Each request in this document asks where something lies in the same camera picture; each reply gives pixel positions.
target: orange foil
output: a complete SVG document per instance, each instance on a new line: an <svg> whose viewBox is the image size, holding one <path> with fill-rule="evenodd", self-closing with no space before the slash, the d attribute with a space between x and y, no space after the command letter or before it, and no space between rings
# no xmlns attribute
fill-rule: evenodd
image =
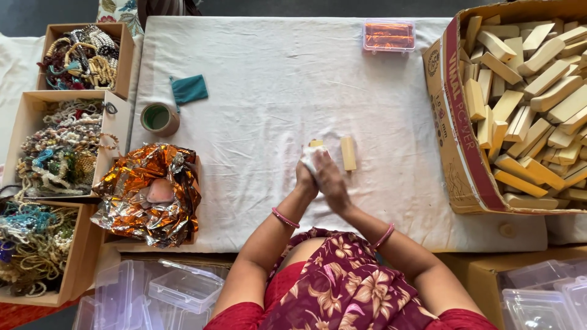
<svg viewBox="0 0 587 330"><path fill-rule="evenodd" d="M394 23L365 23L365 45L382 48L414 48L413 26Z"/></svg>
<svg viewBox="0 0 587 330"><path fill-rule="evenodd" d="M171 183L173 202L147 201L155 179ZM179 246L198 231L195 209L201 196L194 186L198 186L194 151L165 143L147 144L118 159L92 188L103 202L91 221L116 235L145 240L150 246Z"/></svg>

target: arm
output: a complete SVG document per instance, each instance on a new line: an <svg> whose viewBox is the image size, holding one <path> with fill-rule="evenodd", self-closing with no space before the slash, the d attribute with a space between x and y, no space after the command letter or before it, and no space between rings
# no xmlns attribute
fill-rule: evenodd
<svg viewBox="0 0 587 330"><path fill-rule="evenodd" d="M356 228L371 244L382 238L389 224L368 215L354 206L345 182L328 154L315 154L321 191L331 209ZM427 309L440 315L452 308L481 311L454 274L431 252L408 236L395 230L377 251L394 268L414 283Z"/></svg>
<svg viewBox="0 0 587 330"><path fill-rule="evenodd" d="M302 163L296 167L296 176L295 188L277 206L277 210L297 224L316 197L318 188ZM293 233L293 227L272 213L257 227L232 265L211 318L240 302L254 302L264 308L265 283Z"/></svg>

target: woman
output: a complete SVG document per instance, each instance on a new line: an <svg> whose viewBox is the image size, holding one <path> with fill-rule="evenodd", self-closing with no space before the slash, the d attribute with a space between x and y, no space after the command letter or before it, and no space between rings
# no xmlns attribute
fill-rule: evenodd
<svg viewBox="0 0 587 330"><path fill-rule="evenodd" d="M205 330L496 330L440 260L351 203L327 152L313 162L332 211L366 240L317 228L291 238L318 194L298 162L294 190L243 246ZM374 248L399 271L380 265Z"/></svg>

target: hand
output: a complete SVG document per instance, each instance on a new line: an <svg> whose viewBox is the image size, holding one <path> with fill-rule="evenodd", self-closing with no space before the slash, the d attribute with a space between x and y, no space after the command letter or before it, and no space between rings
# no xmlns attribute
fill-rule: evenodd
<svg viewBox="0 0 587 330"><path fill-rule="evenodd" d="M352 203L346 192L346 184L340 175L340 170L326 151L314 153L312 161L316 167L320 191L324 194L328 206L338 215L345 213Z"/></svg>
<svg viewBox="0 0 587 330"><path fill-rule="evenodd" d="M310 200L313 200L318 195L318 185L312 176L312 173L308 168L301 162L295 167L295 177L297 182L295 188L302 191L304 195L307 195Z"/></svg>

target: fabric with floral print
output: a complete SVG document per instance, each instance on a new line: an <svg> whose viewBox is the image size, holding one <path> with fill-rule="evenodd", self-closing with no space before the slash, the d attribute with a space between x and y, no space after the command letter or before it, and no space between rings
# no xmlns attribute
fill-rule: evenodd
<svg viewBox="0 0 587 330"><path fill-rule="evenodd" d="M326 240L259 329L422 330L436 319L403 274L380 265L369 243L354 233L312 228L296 235L269 280L291 249L315 237Z"/></svg>
<svg viewBox="0 0 587 330"><path fill-rule="evenodd" d="M136 0L99 0L98 23L125 23L132 36L144 35Z"/></svg>

